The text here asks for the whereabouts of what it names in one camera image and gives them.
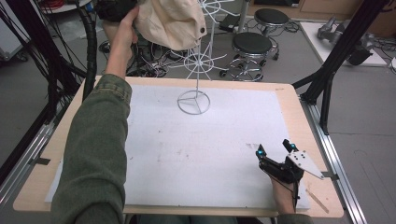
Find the green jacket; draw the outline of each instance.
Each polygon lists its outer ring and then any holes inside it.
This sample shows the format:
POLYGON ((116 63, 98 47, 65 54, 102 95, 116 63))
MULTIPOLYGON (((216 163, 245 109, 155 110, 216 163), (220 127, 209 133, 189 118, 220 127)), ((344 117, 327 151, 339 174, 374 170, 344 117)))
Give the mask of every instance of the green jacket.
MULTIPOLYGON (((131 86, 104 75, 74 116, 64 150, 64 167, 51 204, 51 223, 123 223, 131 86)), ((283 215, 278 224, 312 223, 283 215)))

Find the beige hat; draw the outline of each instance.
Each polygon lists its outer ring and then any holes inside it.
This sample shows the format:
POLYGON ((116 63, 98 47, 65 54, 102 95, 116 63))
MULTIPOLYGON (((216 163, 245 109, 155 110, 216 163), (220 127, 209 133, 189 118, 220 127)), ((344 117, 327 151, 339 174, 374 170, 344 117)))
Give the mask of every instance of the beige hat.
POLYGON ((148 41, 169 49, 192 49, 206 35, 204 12, 197 0, 140 0, 134 24, 148 41))

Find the white board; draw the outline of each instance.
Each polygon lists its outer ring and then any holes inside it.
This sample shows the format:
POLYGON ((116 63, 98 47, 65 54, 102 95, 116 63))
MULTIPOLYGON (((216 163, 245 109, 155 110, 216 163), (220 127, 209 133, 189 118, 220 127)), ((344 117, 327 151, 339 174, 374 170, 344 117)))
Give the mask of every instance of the white board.
MULTIPOLYGON (((275 161, 287 154, 282 142, 289 135, 273 91, 201 89, 211 106, 188 115, 177 97, 190 89, 133 90, 126 204, 275 208, 270 179, 255 155, 259 144, 275 161)), ((308 209, 303 185, 300 197, 298 208, 308 209)))
MULTIPOLYGON (((300 22, 301 27, 303 28, 305 36, 309 39, 309 42, 312 48, 315 50, 315 53, 318 55, 321 62, 326 61, 327 57, 329 57, 330 52, 332 51, 333 44, 326 39, 318 38, 318 29, 322 27, 325 23, 314 23, 314 22, 300 22)), ((368 59, 366 59, 359 66, 386 66, 387 63, 372 49, 370 50, 373 53, 368 59)), ((350 65, 348 62, 344 62, 343 65, 350 65)))

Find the black stool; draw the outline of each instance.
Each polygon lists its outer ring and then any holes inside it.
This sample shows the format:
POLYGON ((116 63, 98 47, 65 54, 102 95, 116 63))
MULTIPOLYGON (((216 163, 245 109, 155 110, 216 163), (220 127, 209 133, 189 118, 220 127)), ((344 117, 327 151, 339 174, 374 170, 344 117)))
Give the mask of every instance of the black stool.
MULTIPOLYGON (((270 33, 271 30, 279 27, 283 27, 286 23, 288 23, 289 17, 281 11, 271 8, 262 8, 254 13, 254 20, 258 24, 264 26, 264 29, 262 30, 262 34, 268 37, 268 34, 270 33)), ((273 46, 271 51, 276 50, 274 59, 277 60, 279 56, 279 44, 272 37, 270 37, 270 39, 276 43, 276 45, 273 46)))
POLYGON ((265 57, 271 49, 272 43, 268 37, 256 33, 241 33, 233 37, 233 50, 238 54, 228 64, 228 70, 220 71, 220 76, 225 77, 228 73, 233 80, 260 81, 262 80, 262 68, 265 66, 265 57), (262 58, 260 63, 253 59, 262 58), (250 72, 259 72, 256 76, 250 72))

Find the floor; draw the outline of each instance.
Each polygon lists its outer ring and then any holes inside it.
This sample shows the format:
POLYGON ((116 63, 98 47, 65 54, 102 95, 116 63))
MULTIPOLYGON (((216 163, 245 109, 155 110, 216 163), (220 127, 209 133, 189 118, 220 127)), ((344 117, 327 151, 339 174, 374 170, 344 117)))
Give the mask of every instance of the floor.
MULTIPOLYGON (((234 56, 232 37, 232 34, 215 35, 214 57, 227 54, 216 61, 219 67, 224 67, 234 56)), ((98 32, 98 44, 105 40, 103 31, 98 32)), ((284 32, 276 40, 281 47, 279 59, 268 60, 262 81, 291 84, 319 69, 319 59, 301 31, 284 32)), ((86 40, 77 38, 67 43, 85 62, 86 40)), ((105 66, 106 58, 98 52, 98 73, 105 66)), ((188 73, 181 68, 171 69, 165 77, 185 78, 188 73)), ((212 79, 231 80, 219 77, 219 70, 215 69, 209 75, 212 79)), ((392 169, 396 161, 395 87, 396 75, 387 67, 362 66, 342 66, 332 86, 330 136, 368 223, 386 224, 396 220, 396 191, 393 190, 396 170, 392 169)), ((46 104, 47 84, 32 61, 13 61, 0 68, 0 93, 0 164, 3 164, 46 104)), ((0 206, 0 223, 50 223, 48 214, 20 213, 12 209, 22 183, 4 207, 0 206)), ((315 218, 315 223, 351 222, 345 215, 315 218)))

